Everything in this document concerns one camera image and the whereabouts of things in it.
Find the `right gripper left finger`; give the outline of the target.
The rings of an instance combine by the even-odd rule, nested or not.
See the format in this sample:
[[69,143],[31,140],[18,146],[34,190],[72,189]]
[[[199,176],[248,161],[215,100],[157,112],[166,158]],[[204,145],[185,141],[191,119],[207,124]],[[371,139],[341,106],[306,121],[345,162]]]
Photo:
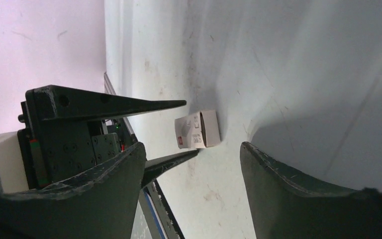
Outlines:
[[114,158],[41,190],[0,193],[0,239],[128,239],[146,152]]

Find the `staple box sleeve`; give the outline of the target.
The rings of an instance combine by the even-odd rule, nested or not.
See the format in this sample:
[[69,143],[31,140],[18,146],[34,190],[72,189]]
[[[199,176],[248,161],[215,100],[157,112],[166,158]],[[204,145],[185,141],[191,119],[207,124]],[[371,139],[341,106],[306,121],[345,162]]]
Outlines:
[[215,110],[204,110],[175,119],[175,133],[179,149],[204,149],[221,143]]

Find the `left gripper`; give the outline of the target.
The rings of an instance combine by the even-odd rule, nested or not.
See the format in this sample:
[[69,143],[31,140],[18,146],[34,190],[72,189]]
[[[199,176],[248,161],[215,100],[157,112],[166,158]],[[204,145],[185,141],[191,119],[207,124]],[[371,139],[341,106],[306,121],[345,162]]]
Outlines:
[[74,120],[45,129],[48,139],[33,137],[27,115],[17,132],[29,189],[42,189],[115,157],[133,144],[121,117],[185,106],[185,100],[149,101],[48,85],[26,92],[26,103],[40,121]]

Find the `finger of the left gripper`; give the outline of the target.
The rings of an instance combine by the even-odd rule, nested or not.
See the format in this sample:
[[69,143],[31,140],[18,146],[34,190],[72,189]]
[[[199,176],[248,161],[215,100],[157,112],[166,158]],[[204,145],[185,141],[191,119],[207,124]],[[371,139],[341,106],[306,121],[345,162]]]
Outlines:
[[154,182],[159,176],[196,157],[198,153],[199,150],[195,149],[146,161],[143,179],[141,181],[141,188],[144,189],[147,185]]

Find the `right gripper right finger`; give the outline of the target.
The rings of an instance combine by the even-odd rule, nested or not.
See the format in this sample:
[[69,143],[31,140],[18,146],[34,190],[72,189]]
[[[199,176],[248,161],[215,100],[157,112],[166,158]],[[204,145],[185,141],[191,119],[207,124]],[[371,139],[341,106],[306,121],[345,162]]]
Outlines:
[[265,154],[250,142],[240,164],[256,238],[382,239],[382,192],[331,184]]

